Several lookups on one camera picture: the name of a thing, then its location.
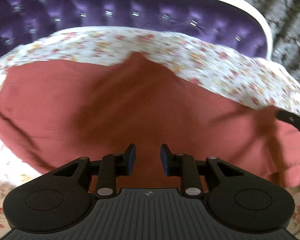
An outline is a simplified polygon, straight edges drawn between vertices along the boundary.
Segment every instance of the floral bedsheet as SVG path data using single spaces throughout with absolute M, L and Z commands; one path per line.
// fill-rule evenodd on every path
M 21 45 L 0 58 L 0 89 L 7 69 L 34 61 L 64 59 L 101 64 L 119 63 L 132 51 L 143 52 L 180 78 L 251 108 L 276 105 L 300 114 L 300 85 L 277 63 L 249 58 L 236 50 L 181 33 L 127 27 L 79 27 L 62 30 Z M 0 238 L 10 227 L 2 203 L 14 187 L 40 176 L 0 140 Z M 300 186 L 287 189 L 296 210 L 288 231 L 300 239 Z

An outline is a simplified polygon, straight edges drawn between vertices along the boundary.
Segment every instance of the metal screw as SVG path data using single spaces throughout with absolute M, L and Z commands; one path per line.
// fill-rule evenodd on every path
M 97 191 L 97 193 L 101 196 L 109 196 L 113 193 L 113 190 L 108 187 L 103 187 Z
M 190 196 L 196 196 L 199 195 L 201 193 L 201 190 L 199 190 L 196 187 L 190 187 L 186 189 L 186 193 Z
M 190 24 L 193 26 L 197 26 L 198 23 L 196 21 L 192 21 L 192 22 L 190 22 Z
M 106 11 L 106 16 L 107 16 L 107 17 L 112 17 L 112 15 L 113 15 L 113 12 L 111 12 L 111 11 Z

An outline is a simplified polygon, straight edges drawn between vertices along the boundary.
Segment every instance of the metal pin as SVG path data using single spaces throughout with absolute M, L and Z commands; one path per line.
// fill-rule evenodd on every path
M 113 190 L 108 187 L 103 187 L 97 191 L 97 193 L 101 196 L 109 196 L 113 193 Z
M 196 196 L 199 195 L 201 193 L 201 190 L 199 190 L 196 187 L 190 187 L 186 189 L 186 193 L 190 196 Z

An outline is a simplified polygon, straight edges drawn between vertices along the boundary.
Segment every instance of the red pillow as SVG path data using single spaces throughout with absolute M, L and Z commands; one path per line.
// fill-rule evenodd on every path
M 51 60 L 13 67 L 0 92 L 0 137 L 41 173 L 80 156 L 137 146 L 133 175 L 119 187 L 178 187 L 160 145 L 197 160 L 217 156 L 282 187 L 300 184 L 300 133 L 275 119 L 178 78 L 132 53 L 105 67 Z

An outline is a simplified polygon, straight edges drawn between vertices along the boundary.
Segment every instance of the fabric fold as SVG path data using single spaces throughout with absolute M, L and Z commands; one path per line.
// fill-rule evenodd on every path
M 66 60 L 8 70 L 0 91 L 0 138 L 46 173 L 80 156 L 100 160 L 137 145 L 132 176 L 119 187 L 178 187 L 165 177 L 160 145 L 197 160 L 217 156 L 282 187 L 300 183 L 300 133 L 177 77 L 134 52 L 105 67 Z

